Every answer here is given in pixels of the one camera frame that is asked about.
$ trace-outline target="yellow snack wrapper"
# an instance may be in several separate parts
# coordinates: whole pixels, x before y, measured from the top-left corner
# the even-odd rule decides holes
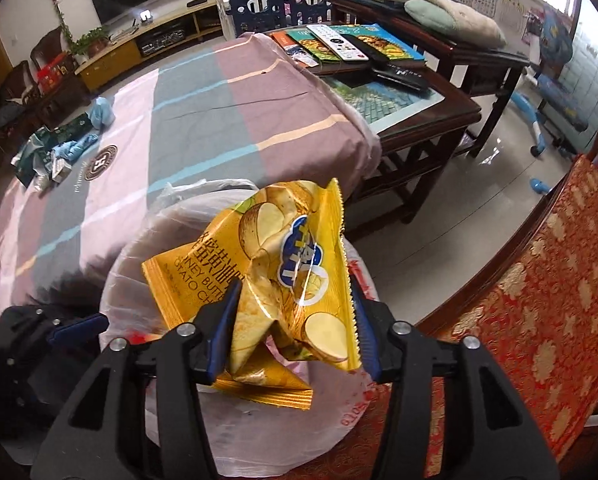
[[[250,400],[308,409],[312,390],[287,360],[361,366],[342,241],[339,184],[281,182],[222,211],[198,240],[142,264],[168,328],[243,281],[227,373],[213,385]]]

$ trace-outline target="metal screw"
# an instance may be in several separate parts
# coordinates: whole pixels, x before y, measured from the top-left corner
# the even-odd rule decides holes
[[[393,324],[393,330],[397,335],[408,335],[412,332],[412,327],[410,323],[406,323],[405,321],[396,321]]]
[[[480,341],[474,335],[469,335],[463,338],[463,344],[470,350],[476,350],[481,346]]]
[[[183,337],[193,335],[196,331],[197,329],[192,323],[183,323],[177,327],[177,334]]]
[[[126,348],[126,345],[128,344],[128,342],[122,338],[122,337],[116,337],[114,338],[111,342],[110,342],[110,349],[113,352],[119,352],[120,350],[123,350],[124,348]]]

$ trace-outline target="potted plant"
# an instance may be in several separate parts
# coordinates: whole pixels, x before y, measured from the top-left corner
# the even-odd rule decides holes
[[[84,34],[79,40],[73,43],[71,52],[76,56],[88,54],[88,57],[96,56],[108,45],[108,31],[105,27],[93,28]]]

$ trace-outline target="floor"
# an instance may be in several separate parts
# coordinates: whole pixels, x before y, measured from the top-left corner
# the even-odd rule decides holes
[[[111,97],[144,73],[221,41],[211,40],[161,59],[102,95]],[[429,61],[434,68],[437,60]],[[458,68],[452,82],[459,86],[463,73]],[[483,124],[493,98],[476,101],[482,107]],[[509,105],[479,156],[453,160],[411,224],[391,224],[356,243],[380,299],[397,319],[421,320],[494,256],[540,199],[530,189],[530,178],[541,178],[553,186],[567,172],[569,163],[551,146],[535,159],[529,151],[532,144],[528,125]],[[0,172],[0,197],[11,178],[5,165]],[[391,193],[372,197],[349,208],[346,222],[359,223],[397,203]]]

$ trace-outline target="black remote control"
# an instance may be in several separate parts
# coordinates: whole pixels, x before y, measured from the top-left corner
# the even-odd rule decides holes
[[[428,81],[422,75],[408,68],[393,65],[388,56],[372,45],[365,43],[365,41],[352,34],[342,34],[342,37],[346,38],[368,57],[372,65],[372,71],[377,77],[394,84],[403,85],[417,92],[430,88]]]

